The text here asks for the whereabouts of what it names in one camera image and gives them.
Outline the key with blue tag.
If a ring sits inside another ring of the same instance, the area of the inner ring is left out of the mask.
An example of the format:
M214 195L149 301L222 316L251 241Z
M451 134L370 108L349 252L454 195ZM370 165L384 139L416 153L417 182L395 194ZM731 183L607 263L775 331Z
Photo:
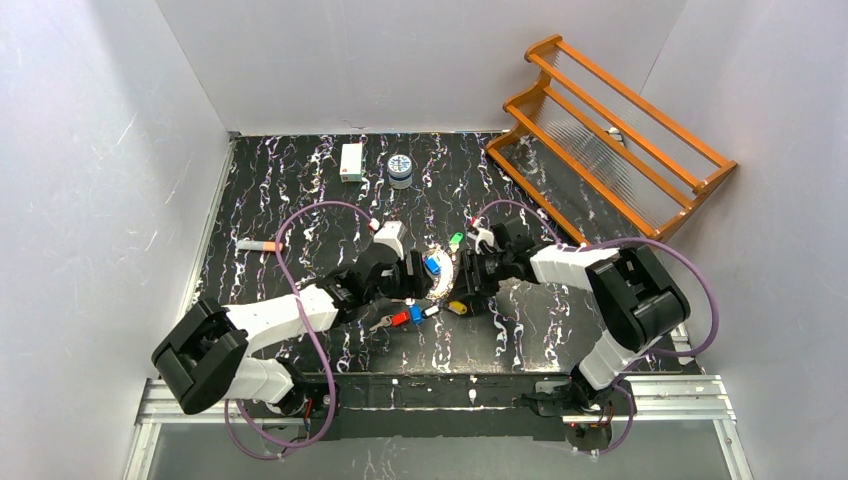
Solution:
M410 305L405 312L405 319L414 325L420 325L424 320L422 309L417 305Z

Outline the white small box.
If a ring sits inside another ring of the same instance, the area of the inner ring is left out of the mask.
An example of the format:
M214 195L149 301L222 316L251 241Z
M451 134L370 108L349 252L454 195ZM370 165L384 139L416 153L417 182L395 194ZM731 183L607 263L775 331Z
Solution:
M341 148L339 175L344 183L363 181L364 146L362 143L348 143Z

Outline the key with red tag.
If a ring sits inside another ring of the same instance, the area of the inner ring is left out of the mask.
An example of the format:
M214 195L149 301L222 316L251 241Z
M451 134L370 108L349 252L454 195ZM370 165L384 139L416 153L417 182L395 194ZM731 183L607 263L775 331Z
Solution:
M408 323L411 320L411 315L408 311L402 311L393 315L383 316L369 331L376 332L380 328L397 327Z

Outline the white orange marker tube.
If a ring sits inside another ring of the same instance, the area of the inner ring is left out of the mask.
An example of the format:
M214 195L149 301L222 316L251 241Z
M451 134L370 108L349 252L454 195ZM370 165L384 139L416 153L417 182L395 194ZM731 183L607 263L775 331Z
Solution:
M236 249L240 251L273 253L280 252L282 245L274 241L239 239L236 241Z

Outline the metal keyring with red handle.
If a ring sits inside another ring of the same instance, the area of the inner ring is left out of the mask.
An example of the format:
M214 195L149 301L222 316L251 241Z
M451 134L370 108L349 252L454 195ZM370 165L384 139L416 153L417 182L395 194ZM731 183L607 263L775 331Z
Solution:
M433 243L423 253L424 271L433 281L425 299L430 302L429 309L437 307L459 316L471 314L467 302L451 297L457 278L457 255L448 244Z

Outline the orange wooden shoe rack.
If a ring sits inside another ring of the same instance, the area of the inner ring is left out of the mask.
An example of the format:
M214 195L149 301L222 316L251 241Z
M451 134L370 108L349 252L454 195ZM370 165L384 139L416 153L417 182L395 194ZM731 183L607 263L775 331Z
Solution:
M665 242L736 169L561 36L524 59L537 76L504 102L514 125L486 152L568 240Z

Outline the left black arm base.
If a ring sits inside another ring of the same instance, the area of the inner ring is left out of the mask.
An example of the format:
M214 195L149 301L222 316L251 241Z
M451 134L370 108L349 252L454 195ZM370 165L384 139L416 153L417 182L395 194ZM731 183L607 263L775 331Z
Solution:
M330 387L325 379L307 378L296 381L294 387L277 402L245 400L243 404L254 418L325 418L330 407Z

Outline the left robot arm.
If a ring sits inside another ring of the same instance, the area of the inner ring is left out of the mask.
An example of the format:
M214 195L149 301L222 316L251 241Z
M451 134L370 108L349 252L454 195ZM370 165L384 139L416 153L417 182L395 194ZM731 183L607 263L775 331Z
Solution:
M310 382L291 364L259 359L255 352L348 323L379 299L423 299L433 286L420 251L398 256L386 245L373 244L355 262L299 293L235 306L199 300L154 348L151 362L187 415L222 400L289 407L305 401Z

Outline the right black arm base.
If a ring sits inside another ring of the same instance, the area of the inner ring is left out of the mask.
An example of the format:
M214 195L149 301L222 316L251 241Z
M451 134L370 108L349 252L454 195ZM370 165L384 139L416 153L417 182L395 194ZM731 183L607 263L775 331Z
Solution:
M566 441L578 452L599 453L612 444L616 407L611 393L611 389L597 393L573 380L541 381L533 391L514 399L513 404L542 418L578 417L565 422Z

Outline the aluminium rail frame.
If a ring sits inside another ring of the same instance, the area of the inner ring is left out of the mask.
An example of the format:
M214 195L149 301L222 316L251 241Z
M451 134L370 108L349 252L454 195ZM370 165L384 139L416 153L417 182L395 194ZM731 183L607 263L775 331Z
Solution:
M586 407L569 407L553 374L341 374L324 440L527 437L599 455L638 421L708 421L734 479L753 474L717 375L635 373Z

